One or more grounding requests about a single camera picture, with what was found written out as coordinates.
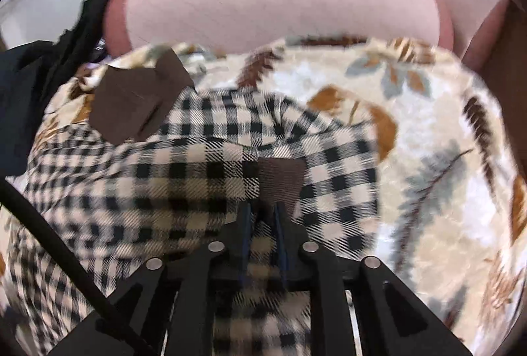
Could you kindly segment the beige leaf pattern blanket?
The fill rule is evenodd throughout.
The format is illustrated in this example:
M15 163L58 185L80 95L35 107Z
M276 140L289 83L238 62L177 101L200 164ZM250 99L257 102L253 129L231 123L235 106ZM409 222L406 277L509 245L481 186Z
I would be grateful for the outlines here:
M169 49L205 61L272 47L358 52L327 105L366 109L376 131L379 217L362 257L388 265L471 353L498 351L526 282L526 182L498 100L452 53L409 39L297 38L229 55L181 43L128 55L157 65ZM93 70L67 82L76 96Z

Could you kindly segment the black clothing pile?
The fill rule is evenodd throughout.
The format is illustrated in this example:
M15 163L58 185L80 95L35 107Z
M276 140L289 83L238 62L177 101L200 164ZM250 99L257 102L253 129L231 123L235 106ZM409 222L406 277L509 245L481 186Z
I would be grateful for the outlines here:
M109 0L85 0L76 25L57 41L38 40L1 53L1 176L20 176L45 108L61 85L90 61L103 36Z

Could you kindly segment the black beige checkered shirt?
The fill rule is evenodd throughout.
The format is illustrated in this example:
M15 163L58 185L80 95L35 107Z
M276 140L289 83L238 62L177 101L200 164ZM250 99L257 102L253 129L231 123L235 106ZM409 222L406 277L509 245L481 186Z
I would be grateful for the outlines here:
M345 83L355 49L272 47L197 61L158 58L178 79L171 109L145 140L114 145L90 123L105 88L144 77L155 62L138 51L98 67L73 93L54 96L26 172L24 196L79 258L103 293L154 255L188 253L235 219L264 187L263 159L305 163L281 184L294 220L340 257L374 245L378 159L370 113L327 99ZM138 63L147 61L144 69Z

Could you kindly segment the large pink pillow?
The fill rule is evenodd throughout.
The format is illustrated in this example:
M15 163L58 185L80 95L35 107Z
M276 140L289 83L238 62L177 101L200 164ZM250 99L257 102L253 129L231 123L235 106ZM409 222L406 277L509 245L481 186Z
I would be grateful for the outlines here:
M443 0L110 0L104 15L114 57L149 44L244 53L289 36L340 34L454 44Z

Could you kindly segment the small pink pillow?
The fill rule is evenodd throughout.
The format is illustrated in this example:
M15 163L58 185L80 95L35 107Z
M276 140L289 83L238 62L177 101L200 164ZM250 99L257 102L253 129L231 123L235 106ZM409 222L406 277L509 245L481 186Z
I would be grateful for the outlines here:
M436 0L439 46L471 70L481 70L501 28L501 6L509 0Z

